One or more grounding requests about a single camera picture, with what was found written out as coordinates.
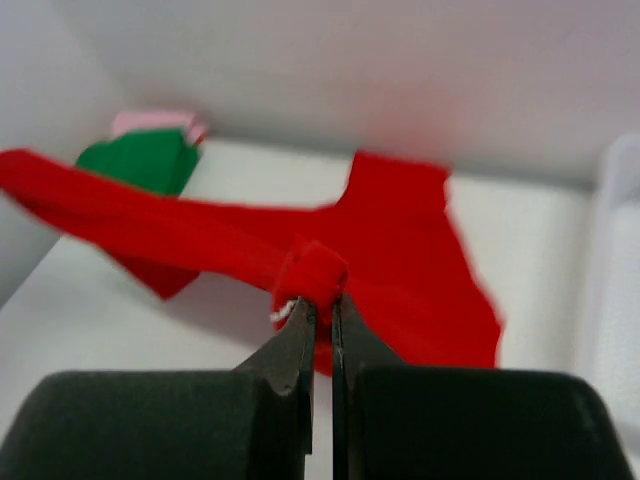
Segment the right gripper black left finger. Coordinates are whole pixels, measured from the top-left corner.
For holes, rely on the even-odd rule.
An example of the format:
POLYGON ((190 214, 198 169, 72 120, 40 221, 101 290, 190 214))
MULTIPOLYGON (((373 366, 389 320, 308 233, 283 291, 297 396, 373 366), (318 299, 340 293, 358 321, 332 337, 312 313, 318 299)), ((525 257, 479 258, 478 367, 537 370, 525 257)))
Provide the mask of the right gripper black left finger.
POLYGON ((284 326, 234 368, 265 379, 282 398, 293 398, 298 443, 312 453, 316 307, 299 297, 284 326))

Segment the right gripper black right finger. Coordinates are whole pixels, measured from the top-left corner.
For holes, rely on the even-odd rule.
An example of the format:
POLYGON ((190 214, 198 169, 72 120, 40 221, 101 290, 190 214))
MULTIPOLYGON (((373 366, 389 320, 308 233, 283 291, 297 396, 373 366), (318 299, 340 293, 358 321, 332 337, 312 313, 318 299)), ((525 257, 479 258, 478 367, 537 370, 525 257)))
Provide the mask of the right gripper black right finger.
POLYGON ((363 407, 358 387, 362 371, 404 361, 366 325, 344 294, 332 317, 333 478, 365 477, 363 407))

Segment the red t shirt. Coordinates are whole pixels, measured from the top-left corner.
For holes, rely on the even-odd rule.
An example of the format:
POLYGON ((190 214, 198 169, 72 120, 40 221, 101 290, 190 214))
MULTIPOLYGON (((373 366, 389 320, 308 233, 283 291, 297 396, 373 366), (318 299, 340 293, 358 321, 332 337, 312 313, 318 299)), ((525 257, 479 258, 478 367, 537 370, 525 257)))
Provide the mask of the red t shirt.
POLYGON ((163 299, 202 273, 269 292, 277 327, 297 298, 320 314, 349 295, 367 326, 417 365, 492 368, 499 319, 447 215, 448 171, 357 152, 342 197, 312 209, 243 207, 146 193, 28 150, 1 155, 1 187, 54 228, 101 248, 163 299))

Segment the green t shirt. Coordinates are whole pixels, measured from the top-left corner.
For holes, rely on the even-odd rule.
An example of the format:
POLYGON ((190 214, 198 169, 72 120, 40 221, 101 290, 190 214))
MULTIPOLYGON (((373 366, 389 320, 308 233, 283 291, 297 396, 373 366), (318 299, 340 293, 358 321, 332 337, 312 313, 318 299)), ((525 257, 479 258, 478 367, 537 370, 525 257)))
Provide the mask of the green t shirt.
POLYGON ((178 196, 200 159, 181 130, 134 131, 86 148, 75 166, 127 185, 178 196))

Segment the pink t shirt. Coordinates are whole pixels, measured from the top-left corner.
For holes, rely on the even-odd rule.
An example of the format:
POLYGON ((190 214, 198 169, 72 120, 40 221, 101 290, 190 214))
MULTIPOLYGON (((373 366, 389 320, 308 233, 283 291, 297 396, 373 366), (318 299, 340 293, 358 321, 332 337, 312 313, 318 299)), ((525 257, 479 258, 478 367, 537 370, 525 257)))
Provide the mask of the pink t shirt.
POLYGON ((111 138, 134 131, 178 129, 186 141, 199 145, 207 136, 208 125, 194 112, 184 110, 128 110, 118 113, 110 130, 111 138))

